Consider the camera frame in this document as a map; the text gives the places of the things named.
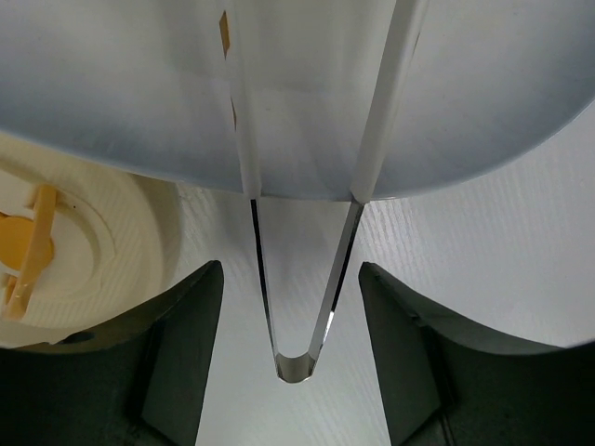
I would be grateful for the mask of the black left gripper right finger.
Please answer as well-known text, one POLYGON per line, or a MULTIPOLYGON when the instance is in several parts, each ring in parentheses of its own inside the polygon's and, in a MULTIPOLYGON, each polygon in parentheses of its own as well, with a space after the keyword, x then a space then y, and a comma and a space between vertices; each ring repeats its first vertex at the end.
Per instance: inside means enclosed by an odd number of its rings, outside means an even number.
POLYGON ((394 445, 590 445, 594 345, 505 334, 364 263, 359 284, 394 445))

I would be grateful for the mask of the white handled metal tongs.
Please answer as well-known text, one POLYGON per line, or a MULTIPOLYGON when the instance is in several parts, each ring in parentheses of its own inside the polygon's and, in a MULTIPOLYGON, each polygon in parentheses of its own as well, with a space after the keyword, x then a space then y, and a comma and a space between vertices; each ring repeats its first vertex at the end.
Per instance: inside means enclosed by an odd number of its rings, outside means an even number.
POLYGON ((239 159, 242 192, 249 201, 258 265, 258 284, 264 308, 272 357, 277 377, 290 385, 303 383, 314 374, 330 326, 335 317, 353 245, 364 209, 373 198, 381 168, 387 157, 390 137, 398 111, 422 25, 428 10, 426 1, 399 1, 395 4, 364 135, 350 182, 350 205, 324 288, 311 339, 305 352, 287 356, 279 349, 272 304, 276 291, 289 293, 300 281, 287 266, 277 268, 283 279, 271 279, 268 266, 272 257, 266 252, 261 224, 262 175, 256 138, 255 119, 248 75, 245 70, 244 46, 238 26, 237 7, 233 1, 224 4, 218 22, 227 69, 230 102, 239 159))

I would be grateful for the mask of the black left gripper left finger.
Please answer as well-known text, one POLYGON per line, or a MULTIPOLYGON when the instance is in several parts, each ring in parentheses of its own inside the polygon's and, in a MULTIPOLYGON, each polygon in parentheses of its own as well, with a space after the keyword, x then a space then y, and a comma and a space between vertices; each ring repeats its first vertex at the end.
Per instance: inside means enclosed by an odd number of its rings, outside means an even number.
POLYGON ((212 260, 170 290, 71 334, 1 352, 5 445, 193 445, 223 295, 212 260))

